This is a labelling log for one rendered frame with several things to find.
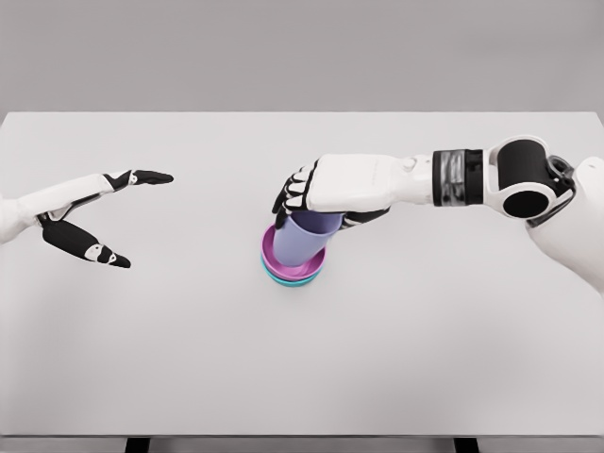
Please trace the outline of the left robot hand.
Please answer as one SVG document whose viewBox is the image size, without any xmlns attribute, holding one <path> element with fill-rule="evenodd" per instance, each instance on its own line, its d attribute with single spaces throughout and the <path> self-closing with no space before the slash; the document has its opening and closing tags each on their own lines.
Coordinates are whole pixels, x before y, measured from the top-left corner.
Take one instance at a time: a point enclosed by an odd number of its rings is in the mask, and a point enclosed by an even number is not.
<svg viewBox="0 0 604 453">
<path fill-rule="evenodd" d="M 59 250 L 81 260 L 118 268 L 129 268 L 130 261 L 112 251 L 90 232 L 66 220 L 73 210 L 117 193 L 129 186 L 162 185 L 174 181 L 169 174 L 148 170 L 127 170 L 113 174 L 93 174 L 72 179 L 18 199 L 25 218 L 42 228 L 42 238 Z"/>
</svg>

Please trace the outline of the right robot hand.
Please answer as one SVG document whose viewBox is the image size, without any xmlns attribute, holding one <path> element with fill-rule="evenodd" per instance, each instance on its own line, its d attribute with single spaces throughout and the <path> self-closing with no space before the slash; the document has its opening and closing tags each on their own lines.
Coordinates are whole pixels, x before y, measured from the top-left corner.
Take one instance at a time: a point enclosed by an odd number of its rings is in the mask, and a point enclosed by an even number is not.
<svg viewBox="0 0 604 453">
<path fill-rule="evenodd" d="M 289 176 L 272 213 L 275 228 L 296 212 L 338 213 L 341 229 L 385 215 L 401 200 L 401 188 L 417 159 L 386 155 L 328 154 Z"/>
</svg>

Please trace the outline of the lavender cup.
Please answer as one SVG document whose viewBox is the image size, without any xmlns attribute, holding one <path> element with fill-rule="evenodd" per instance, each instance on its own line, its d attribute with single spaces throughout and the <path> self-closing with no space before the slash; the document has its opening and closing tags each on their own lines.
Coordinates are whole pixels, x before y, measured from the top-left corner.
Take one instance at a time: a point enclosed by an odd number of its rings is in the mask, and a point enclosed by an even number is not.
<svg viewBox="0 0 604 453">
<path fill-rule="evenodd" d="M 275 231 L 273 251 L 276 260 L 289 267 L 306 263 L 326 247 L 328 240 L 340 229 L 342 217 L 340 213 L 294 211 Z"/>
</svg>

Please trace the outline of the pink bowl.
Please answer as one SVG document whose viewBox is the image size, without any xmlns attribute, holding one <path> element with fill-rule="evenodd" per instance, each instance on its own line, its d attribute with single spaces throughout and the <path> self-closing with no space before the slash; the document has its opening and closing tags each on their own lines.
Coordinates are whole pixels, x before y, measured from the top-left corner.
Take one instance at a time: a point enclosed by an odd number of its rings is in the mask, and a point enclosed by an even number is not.
<svg viewBox="0 0 604 453">
<path fill-rule="evenodd" d="M 322 271 L 326 258 L 325 248 L 321 249 L 311 259 L 305 261 L 299 266 L 292 267 L 280 263 L 274 254 L 273 242 L 275 238 L 275 231 L 276 229 L 274 226 L 267 227 L 265 232 L 263 233 L 260 246 L 261 256 L 264 258 L 270 271 L 274 275 L 286 280 L 295 280 L 309 277 L 313 273 L 317 272 L 319 269 L 321 269 Z"/>
</svg>

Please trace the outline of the teal bowl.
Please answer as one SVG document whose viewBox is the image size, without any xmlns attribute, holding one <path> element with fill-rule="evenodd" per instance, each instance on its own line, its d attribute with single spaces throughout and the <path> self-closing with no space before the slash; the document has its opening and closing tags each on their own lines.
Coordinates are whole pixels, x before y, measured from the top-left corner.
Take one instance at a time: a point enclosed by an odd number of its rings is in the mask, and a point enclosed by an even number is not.
<svg viewBox="0 0 604 453">
<path fill-rule="evenodd" d="M 295 280 L 286 280 L 286 279 L 283 279 L 283 278 L 280 278 L 280 277 L 277 277 L 276 275 L 274 275 L 270 271 L 270 269 L 269 269 L 268 265 L 266 264 L 263 257 L 260 257 L 260 262 L 261 262 L 261 266 L 262 266 L 264 272 L 266 273 L 266 275 L 269 278 L 271 278 L 275 283 L 277 283 L 281 286 L 284 286 L 284 287 L 289 287 L 289 288 L 302 287 L 302 286 L 310 283 L 311 281 L 313 281 L 321 273 L 321 269 L 319 269 L 317 272 L 313 273 L 309 277 L 295 279 Z"/>
</svg>

